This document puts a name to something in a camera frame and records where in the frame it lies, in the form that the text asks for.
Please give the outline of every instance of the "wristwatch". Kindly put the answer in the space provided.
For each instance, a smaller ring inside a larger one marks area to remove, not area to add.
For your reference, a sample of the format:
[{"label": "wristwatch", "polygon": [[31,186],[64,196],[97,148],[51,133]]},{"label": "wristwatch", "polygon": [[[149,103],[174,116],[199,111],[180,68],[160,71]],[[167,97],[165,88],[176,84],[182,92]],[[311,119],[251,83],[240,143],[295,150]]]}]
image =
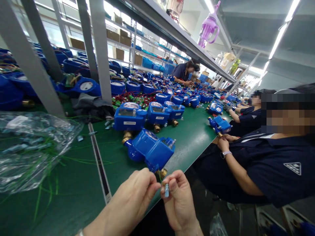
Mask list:
[{"label": "wristwatch", "polygon": [[232,154],[232,153],[231,153],[230,151],[227,151],[227,152],[220,152],[220,156],[221,156],[222,159],[225,159],[225,156],[226,156],[227,154]]}]

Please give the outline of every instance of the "water meter label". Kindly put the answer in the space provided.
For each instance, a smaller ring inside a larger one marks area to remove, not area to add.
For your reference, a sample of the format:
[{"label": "water meter label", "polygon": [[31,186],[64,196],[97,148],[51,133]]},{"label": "water meter label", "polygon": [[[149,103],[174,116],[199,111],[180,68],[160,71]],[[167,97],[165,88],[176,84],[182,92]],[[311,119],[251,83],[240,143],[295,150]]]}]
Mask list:
[{"label": "water meter label", "polygon": [[124,121],[124,125],[135,125],[136,122]]}]

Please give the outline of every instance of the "dark blue uniform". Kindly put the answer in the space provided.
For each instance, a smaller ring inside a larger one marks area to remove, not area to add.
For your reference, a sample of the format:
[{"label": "dark blue uniform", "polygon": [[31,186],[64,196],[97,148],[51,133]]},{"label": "dark blue uniform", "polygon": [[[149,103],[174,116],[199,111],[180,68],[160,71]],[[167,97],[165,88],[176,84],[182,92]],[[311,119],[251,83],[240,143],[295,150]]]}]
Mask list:
[{"label": "dark blue uniform", "polygon": [[314,145],[306,136],[257,138],[241,143],[244,139],[262,135],[267,134],[261,134],[260,130],[252,132],[230,143],[230,151],[264,196],[251,196],[241,189],[226,160],[220,157],[221,150],[214,144],[193,165],[204,186],[234,204],[272,203],[281,207],[314,195]]},{"label": "dark blue uniform", "polygon": [[186,73],[186,67],[187,63],[178,64],[175,67],[172,76],[175,76],[178,79],[182,79],[183,81],[187,81],[189,73]]},{"label": "dark blue uniform", "polygon": [[241,116],[239,116],[240,123],[234,120],[230,122],[233,125],[229,135],[242,137],[252,131],[259,129],[262,125],[262,110],[254,111],[255,107],[241,109]]}]

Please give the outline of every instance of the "gray fabric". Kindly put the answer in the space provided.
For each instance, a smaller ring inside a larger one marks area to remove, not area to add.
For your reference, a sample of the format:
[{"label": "gray fabric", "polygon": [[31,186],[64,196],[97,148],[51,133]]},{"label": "gray fabric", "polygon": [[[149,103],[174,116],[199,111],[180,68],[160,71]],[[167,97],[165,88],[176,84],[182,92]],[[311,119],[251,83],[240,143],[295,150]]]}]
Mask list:
[{"label": "gray fabric", "polygon": [[72,99],[72,107],[77,116],[90,116],[80,117],[84,123],[95,123],[101,120],[93,118],[92,116],[99,117],[103,120],[113,120],[114,110],[111,104],[108,104],[101,97],[93,97],[86,93],[81,93],[78,99]]}]

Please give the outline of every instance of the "person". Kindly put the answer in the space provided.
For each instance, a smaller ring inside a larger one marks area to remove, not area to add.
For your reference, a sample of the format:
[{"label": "person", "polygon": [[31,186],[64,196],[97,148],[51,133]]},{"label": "person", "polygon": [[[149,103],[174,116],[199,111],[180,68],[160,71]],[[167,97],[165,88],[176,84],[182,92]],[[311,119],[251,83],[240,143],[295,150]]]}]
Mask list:
[{"label": "person", "polygon": [[[169,197],[165,197],[166,184],[169,184]],[[149,203],[160,188],[166,215],[175,235],[203,236],[184,173],[181,170],[174,171],[163,180],[161,186],[148,168],[134,171],[95,220],[76,236],[129,235],[144,217]]]},{"label": "person", "polygon": [[233,127],[228,134],[241,137],[259,129],[262,125],[261,96],[262,94],[273,94],[275,92],[275,90],[269,89],[256,90],[252,96],[252,107],[236,108],[235,106],[224,103],[224,109],[233,118],[230,122],[230,125]]},{"label": "person", "polygon": [[186,63],[177,65],[172,74],[174,81],[188,86],[192,85],[193,82],[189,81],[188,77],[190,73],[200,70],[200,66],[197,63],[195,59],[190,59],[190,61]]},{"label": "person", "polygon": [[233,204],[281,207],[314,195],[314,97],[315,83],[263,95],[261,129],[225,134],[193,164],[204,186]]}]

